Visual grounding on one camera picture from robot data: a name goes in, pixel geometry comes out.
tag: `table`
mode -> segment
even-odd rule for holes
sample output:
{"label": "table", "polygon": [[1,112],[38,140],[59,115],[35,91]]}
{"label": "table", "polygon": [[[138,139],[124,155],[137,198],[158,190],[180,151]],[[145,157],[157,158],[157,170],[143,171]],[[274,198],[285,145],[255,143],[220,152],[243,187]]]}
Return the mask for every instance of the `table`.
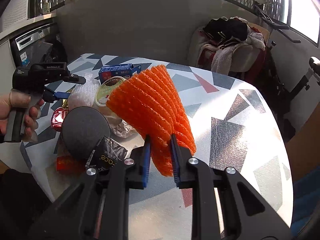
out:
{"label": "table", "polygon": [[[164,64],[179,92],[190,121],[195,157],[216,169],[235,167],[290,226],[293,189],[290,166],[276,121],[261,94],[252,85],[229,76],[168,62],[134,57],[84,54],[68,65],[71,73],[96,77],[102,65],[142,64],[142,69]],[[70,83],[48,87],[67,91]],[[45,103],[38,120],[38,143],[22,143],[20,150],[33,176],[54,201],[72,178],[55,171],[59,133],[50,127],[61,102]],[[114,138],[129,151],[142,146],[139,134]],[[129,239],[190,239],[191,189],[176,188],[150,164],[145,190],[130,190]]]}

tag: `black round disc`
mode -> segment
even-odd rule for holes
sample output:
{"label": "black round disc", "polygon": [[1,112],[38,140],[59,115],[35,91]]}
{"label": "black round disc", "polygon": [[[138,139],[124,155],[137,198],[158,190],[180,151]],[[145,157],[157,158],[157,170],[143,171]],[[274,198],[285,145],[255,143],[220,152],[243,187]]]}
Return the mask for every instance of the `black round disc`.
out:
{"label": "black round disc", "polygon": [[71,110],[61,128],[62,140],[76,159],[88,158],[101,137],[110,135],[110,127],[104,116],[88,106]]}

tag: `red snack package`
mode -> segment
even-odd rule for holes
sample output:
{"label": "red snack package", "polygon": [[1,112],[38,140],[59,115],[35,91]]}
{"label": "red snack package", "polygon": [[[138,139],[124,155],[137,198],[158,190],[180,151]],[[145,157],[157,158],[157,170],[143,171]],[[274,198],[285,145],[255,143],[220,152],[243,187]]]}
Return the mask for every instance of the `red snack package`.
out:
{"label": "red snack package", "polygon": [[55,129],[57,132],[61,132],[61,126],[64,118],[68,114],[69,109],[62,107],[57,108],[51,118],[51,128]]}
{"label": "red snack package", "polygon": [[80,174],[85,171],[86,161],[75,160],[72,156],[60,156],[57,157],[57,171],[68,174]]}

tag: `orange foam net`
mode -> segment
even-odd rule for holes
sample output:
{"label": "orange foam net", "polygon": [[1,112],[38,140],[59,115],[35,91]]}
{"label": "orange foam net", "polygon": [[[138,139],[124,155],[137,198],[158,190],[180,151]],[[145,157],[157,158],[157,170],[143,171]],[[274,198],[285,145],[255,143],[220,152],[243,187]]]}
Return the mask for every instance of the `orange foam net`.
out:
{"label": "orange foam net", "polygon": [[196,145],[178,92],[164,65],[143,70],[113,90],[107,106],[145,138],[158,171],[172,176],[170,136],[193,155]]}

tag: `human hand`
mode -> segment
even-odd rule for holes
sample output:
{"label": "human hand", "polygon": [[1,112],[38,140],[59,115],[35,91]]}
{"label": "human hand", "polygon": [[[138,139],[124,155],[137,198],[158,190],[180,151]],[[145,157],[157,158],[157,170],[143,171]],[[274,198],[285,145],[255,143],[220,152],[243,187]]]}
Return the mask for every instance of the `human hand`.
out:
{"label": "human hand", "polygon": [[[1,134],[6,133],[8,116],[11,107],[23,107],[27,108],[31,97],[28,94],[22,93],[17,90],[11,90],[10,94],[6,94],[0,97],[0,131]],[[34,130],[38,128],[37,118],[40,117],[40,106],[44,104],[43,99],[36,105],[30,108],[29,115],[25,115],[25,134],[24,141],[35,141],[36,135]]]}

